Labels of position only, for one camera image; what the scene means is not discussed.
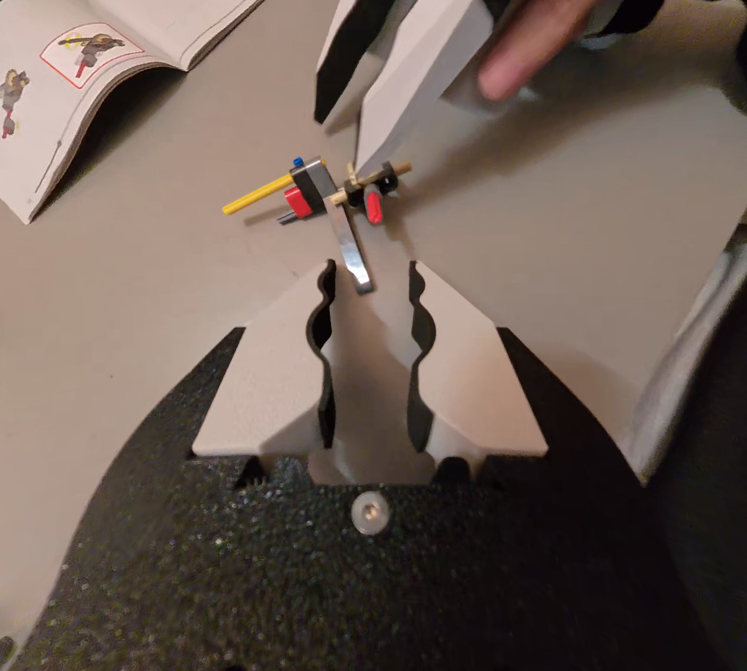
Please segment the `grey beam yellow axle assembly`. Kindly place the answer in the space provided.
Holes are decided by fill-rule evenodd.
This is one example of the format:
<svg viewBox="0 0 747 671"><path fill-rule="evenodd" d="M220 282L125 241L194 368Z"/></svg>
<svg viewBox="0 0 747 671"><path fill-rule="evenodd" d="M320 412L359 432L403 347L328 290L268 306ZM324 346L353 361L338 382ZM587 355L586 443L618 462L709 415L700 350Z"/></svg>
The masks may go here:
<svg viewBox="0 0 747 671"><path fill-rule="evenodd" d="M223 206L222 212L234 215L280 191L289 207L285 222L327 215L356 292L360 295L372 293L374 281L347 210L347 192L336 185L321 157L308 162L296 159L288 173L231 201Z"/></svg>

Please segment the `black gear frame assembly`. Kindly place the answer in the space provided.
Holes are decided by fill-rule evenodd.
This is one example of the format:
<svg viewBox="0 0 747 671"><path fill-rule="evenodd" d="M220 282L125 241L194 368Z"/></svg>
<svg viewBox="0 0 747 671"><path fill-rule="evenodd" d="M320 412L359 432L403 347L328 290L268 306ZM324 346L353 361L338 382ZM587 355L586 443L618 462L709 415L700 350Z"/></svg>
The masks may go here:
<svg viewBox="0 0 747 671"><path fill-rule="evenodd" d="M412 170L411 162L392 165L385 162L378 172L360 176L353 163L347 163L347 178L343 186L331 197L335 206L348 205L352 209L365 211L368 222L374 226L384 220L383 199L396 191L400 178Z"/></svg>

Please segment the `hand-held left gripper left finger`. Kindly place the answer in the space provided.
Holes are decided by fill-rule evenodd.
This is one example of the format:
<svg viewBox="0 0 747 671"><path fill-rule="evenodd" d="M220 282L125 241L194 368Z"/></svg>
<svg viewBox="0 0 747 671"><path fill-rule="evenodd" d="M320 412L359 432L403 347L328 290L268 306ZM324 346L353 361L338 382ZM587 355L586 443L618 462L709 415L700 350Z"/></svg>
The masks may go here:
<svg viewBox="0 0 747 671"><path fill-rule="evenodd" d="M332 449L337 409L329 360L337 265L326 259L244 327L191 445L199 459L247 457L269 469Z"/></svg>

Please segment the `open instruction booklet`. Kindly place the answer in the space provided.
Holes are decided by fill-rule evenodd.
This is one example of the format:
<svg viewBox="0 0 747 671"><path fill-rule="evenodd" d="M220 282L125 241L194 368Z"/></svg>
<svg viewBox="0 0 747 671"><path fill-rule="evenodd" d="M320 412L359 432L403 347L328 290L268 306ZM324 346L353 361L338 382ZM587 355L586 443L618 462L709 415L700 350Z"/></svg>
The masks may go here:
<svg viewBox="0 0 747 671"><path fill-rule="evenodd" d="M262 1L2 0L2 202L29 224L119 84L188 72Z"/></svg>

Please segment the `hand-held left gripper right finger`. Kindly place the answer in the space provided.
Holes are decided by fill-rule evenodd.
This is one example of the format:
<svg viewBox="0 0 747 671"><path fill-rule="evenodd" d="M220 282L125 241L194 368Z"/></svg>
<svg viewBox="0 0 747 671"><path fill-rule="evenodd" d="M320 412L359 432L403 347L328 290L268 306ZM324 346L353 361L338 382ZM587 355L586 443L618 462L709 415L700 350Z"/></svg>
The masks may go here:
<svg viewBox="0 0 747 671"><path fill-rule="evenodd" d="M406 426L436 479L475 481L492 457L540 459L549 446L490 318L422 262L409 264L412 338Z"/></svg>

